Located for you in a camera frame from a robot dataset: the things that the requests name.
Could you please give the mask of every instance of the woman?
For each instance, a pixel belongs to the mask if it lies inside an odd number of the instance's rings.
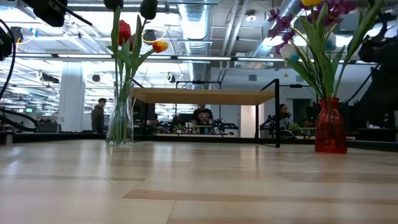
[[[279,114],[280,114],[280,121],[279,121],[279,127],[280,130],[288,130],[289,125],[292,124],[290,121],[290,116],[291,114],[287,112],[288,108],[286,104],[282,103],[279,105]]]

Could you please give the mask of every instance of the man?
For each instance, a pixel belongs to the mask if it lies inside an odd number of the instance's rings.
[[[98,105],[96,105],[91,112],[91,127],[95,134],[104,133],[104,106],[106,104],[106,99],[101,98],[98,100]]]
[[[193,122],[195,125],[209,125],[213,123],[213,113],[206,109],[206,105],[199,105],[199,108],[193,112]],[[205,133],[206,128],[200,128],[202,134]]]

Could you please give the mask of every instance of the ceiling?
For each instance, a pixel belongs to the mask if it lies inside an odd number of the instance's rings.
[[[10,6],[6,0],[0,0],[1,19],[3,19],[8,26],[21,27],[24,40],[19,44],[17,52],[23,53],[40,53],[40,54],[110,54],[111,52],[106,46],[111,45],[110,34],[112,29],[113,13],[107,11],[104,7],[94,7],[93,4],[101,4],[103,1],[89,1],[89,0],[69,0],[69,5],[77,14],[81,15],[88,21],[93,23],[93,26],[88,26],[78,19],[67,14],[65,25],[63,27],[50,27],[39,18],[35,17],[32,9],[19,3],[16,6]],[[124,1],[125,4],[139,3],[140,1]],[[227,31],[227,24],[231,19],[235,19],[234,27],[239,19],[241,13],[242,0],[238,6],[238,12],[235,18],[231,18],[231,10],[233,8],[233,0],[223,1],[207,1],[217,2],[211,5],[210,17],[210,34],[209,34],[209,55],[220,56],[221,49],[225,40],[225,33]],[[241,54],[248,55],[262,42],[264,38],[264,31],[262,25],[266,19],[266,15],[272,6],[280,6],[281,1],[250,1],[247,10],[254,10],[256,20],[248,22],[245,20],[247,16],[243,16],[243,21],[238,32],[238,39],[235,41],[232,48],[232,55]],[[170,8],[175,12],[178,9],[176,5],[170,3]],[[124,19],[130,24],[131,29],[135,30],[137,12],[128,12],[133,9],[125,8],[121,14],[121,19]],[[31,29],[37,31],[37,37],[34,37]],[[158,13],[156,18],[151,23],[146,25],[146,29],[154,29],[155,35],[158,39],[162,39],[169,43],[169,49],[162,52],[162,55],[186,55],[185,42],[182,30],[182,22],[179,14],[176,13]],[[396,29],[391,29],[389,35],[395,35]],[[350,33],[345,34],[345,38],[338,39],[338,45],[345,45],[349,42]],[[278,44],[280,40],[275,39],[274,45]],[[143,44],[141,53],[145,53],[151,46]],[[0,63],[0,82],[4,82],[9,70],[10,60]],[[99,97],[112,98],[113,97],[113,80],[114,80],[114,63],[110,61],[99,60],[82,60],[83,70],[87,76],[86,85],[86,106],[90,110],[92,102],[95,102]],[[33,60],[31,58],[18,58],[14,74],[12,76],[11,85],[24,85],[23,88],[9,87],[6,93],[6,98],[13,99],[15,97],[31,97],[37,101],[50,102],[56,106],[59,97],[59,85],[51,85],[51,88],[42,88],[37,86],[46,86],[48,83],[43,83],[37,78],[38,71],[51,75],[62,81],[62,67],[61,60]],[[349,66],[343,82],[361,82],[369,72],[369,65],[353,65]],[[220,77],[220,64],[211,63],[210,80],[217,81]],[[175,84],[169,83],[165,79],[166,74],[172,74],[177,81],[191,81],[190,66],[187,62],[146,62],[143,63],[134,79],[144,87],[160,88],[169,87],[175,88]],[[101,81],[94,82],[93,75],[100,75]],[[251,82],[248,80],[248,75],[257,75],[257,81]],[[284,63],[268,64],[266,69],[260,70],[246,70],[238,68],[234,63],[227,66],[226,73],[223,79],[224,85],[231,86],[264,86],[267,82],[274,78],[280,78],[281,83],[292,84],[297,82],[297,74],[292,69],[285,69]],[[7,100],[5,104],[16,104],[20,101]]]

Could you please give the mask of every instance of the black metal frame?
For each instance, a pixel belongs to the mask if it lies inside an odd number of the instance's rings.
[[[180,83],[192,83],[192,84],[219,84],[220,89],[222,88],[222,83],[221,82],[205,82],[205,81],[177,81],[175,82],[175,89],[178,89],[178,84]],[[221,105],[218,105],[218,112],[219,112],[219,117],[221,119]],[[174,116],[177,115],[177,104],[175,104],[175,111],[174,111]]]
[[[268,87],[270,87],[272,84],[275,84],[275,147],[279,148],[280,147],[280,113],[279,113],[279,79],[276,78],[270,83],[266,84],[264,87],[261,88],[260,91],[264,91]],[[256,135],[254,137],[255,139],[259,139],[259,106],[256,106]]]

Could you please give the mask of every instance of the white column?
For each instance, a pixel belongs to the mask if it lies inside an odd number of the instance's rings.
[[[82,63],[64,62],[58,110],[58,124],[61,124],[62,131],[82,131],[85,90]]]

